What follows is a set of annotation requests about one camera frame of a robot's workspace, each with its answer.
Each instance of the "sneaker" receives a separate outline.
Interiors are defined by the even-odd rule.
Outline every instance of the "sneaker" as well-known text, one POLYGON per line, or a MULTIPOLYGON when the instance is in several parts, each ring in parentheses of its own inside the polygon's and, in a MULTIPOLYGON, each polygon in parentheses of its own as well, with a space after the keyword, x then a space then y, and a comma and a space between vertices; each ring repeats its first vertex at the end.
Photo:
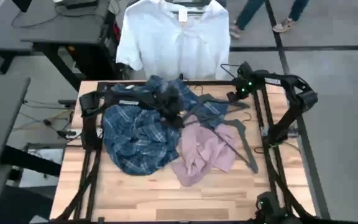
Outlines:
POLYGON ((241 30, 237 25, 231 25, 229 29, 230 36, 234 37, 235 39, 240 39, 241 37, 241 30))
POLYGON ((294 25, 295 25, 295 21, 293 21, 291 18, 286 18, 281 23, 276 24, 273 27, 273 30, 274 32, 285 32, 291 29, 294 25))

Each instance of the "gray floor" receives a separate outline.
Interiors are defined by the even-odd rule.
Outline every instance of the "gray floor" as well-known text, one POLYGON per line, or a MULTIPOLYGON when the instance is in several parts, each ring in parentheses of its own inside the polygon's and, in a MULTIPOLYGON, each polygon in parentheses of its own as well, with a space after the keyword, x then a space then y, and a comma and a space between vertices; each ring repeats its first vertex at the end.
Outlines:
MULTIPOLYGON (((227 1, 233 21, 245 2, 227 1)), ((276 20, 282 20, 293 0, 271 2, 276 20)), ((123 12, 125 0, 120 1, 120 5, 123 12)), ((358 45, 358 1, 312 0, 298 25, 280 37, 284 46, 358 45)), ((264 6, 246 27, 242 39, 232 41, 232 46, 276 46, 264 6)), ((305 123, 331 218, 358 221, 358 50, 285 52, 285 56, 291 73, 303 77, 319 93, 319 102, 305 114, 305 123)), ((244 60, 253 69, 283 73, 278 52, 232 52, 230 55, 230 63, 244 60)), ((76 96, 43 56, 17 57, 7 75, 32 77, 28 99, 54 102, 76 96)), ((30 108, 22 108, 22 111, 37 119, 56 113, 30 108)), ((18 117, 17 125, 23 122, 28 121, 18 117)), ((54 125, 61 128, 64 124, 59 121, 54 125)), ((47 128, 18 131, 9 139, 15 147, 27 142, 62 140, 47 128)))

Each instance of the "wooden tabletop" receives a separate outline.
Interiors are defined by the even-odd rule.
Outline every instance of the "wooden tabletop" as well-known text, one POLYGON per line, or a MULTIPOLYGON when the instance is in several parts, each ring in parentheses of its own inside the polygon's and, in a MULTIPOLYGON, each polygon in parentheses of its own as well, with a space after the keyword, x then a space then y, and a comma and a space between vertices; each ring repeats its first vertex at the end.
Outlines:
MULTIPOLYGON (((98 82, 82 82, 79 96, 96 90, 97 86, 98 82)), ((200 87, 195 90, 193 86, 189 86, 189 88, 197 95, 201 94, 200 87)), ((233 86, 203 86, 203 94, 209 93, 215 98, 223 100, 227 99, 227 92, 234 90, 233 86)), ((273 120, 277 122, 288 108, 287 101, 281 88, 267 86, 267 91, 273 120)), ((262 143, 254 101, 252 97, 248 97, 244 101, 251 107, 244 111, 252 116, 250 121, 244 122, 247 128, 246 139, 251 148, 260 147, 262 143)), ((228 114, 225 118, 248 119, 249 115, 244 111, 228 114)), ((78 103, 71 126, 72 128, 82 128, 78 103)), ((236 133, 237 151, 246 157, 240 137, 234 128, 233 133, 236 133)), ((297 146, 294 139, 287 142, 297 146)), ((81 143, 80 140, 76 140, 71 144, 81 143)), ((280 152, 289 189, 308 212, 315 214, 299 150, 282 144, 280 152)), ((61 214, 76 194, 84 154, 85 151, 81 148, 66 148, 50 218, 56 218, 61 214)), ((184 188, 170 166, 165 166, 148 176, 127 175, 120 171, 106 150, 103 149, 92 219, 96 221, 98 217, 105 217, 106 221, 131 222, 248 220, 254 218, 256 197, 270 190, 264 156, 255 153, 254 156, 259 167, 258 174, 253 174, 244 162, 237 158, 229 173, 213 169, 202 181, 192 187, 184 188)), ((81 217, 85 217, 85 203, 81 217)))

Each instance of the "blue plaid shirt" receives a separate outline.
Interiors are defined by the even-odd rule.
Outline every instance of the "blue plaid shirt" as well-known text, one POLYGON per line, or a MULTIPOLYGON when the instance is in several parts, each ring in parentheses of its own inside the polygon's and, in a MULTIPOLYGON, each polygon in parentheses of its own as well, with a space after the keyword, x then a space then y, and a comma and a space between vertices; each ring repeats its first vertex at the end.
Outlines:
MULTIPOLYGON (((151 76, 144 86, 126 86, 117 84, 114 91, 120 92, 164 92, 168 85, 179 90, 183 107, 189 111, 198 102, 198 97, 179 79, 165 81, 151 76)), ((226 114, 227 104, 205 103, 196 116, 220 114, 209 119, 204 125, 215 128, 226 114)), ((112 161, 130 175, 149 175, 178 158, 176 146, 180 130, 161 123, 162 116, 155 110, 142 110, 138 106, 114 105, 103 116, 103 142, 112 161)))

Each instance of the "pink cloth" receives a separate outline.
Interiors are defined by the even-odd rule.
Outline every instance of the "pink cloth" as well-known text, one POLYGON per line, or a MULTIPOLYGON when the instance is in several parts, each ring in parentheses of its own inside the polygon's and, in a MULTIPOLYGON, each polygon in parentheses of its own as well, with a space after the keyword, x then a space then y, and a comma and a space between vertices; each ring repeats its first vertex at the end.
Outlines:
MULTIPOLYGON (((197 117, 192 115, 186 123, 196 120, 197 117)), ((228 126, 220 124, 214 131, 235 148, 235 140, 228 126)), ((184 187, 199 182, 212 167, 228 172, 236 158, 224 141, 200 123, 190 124, 183 129, 179 147, 184 162, 173 162, 171 167, 184 187)))

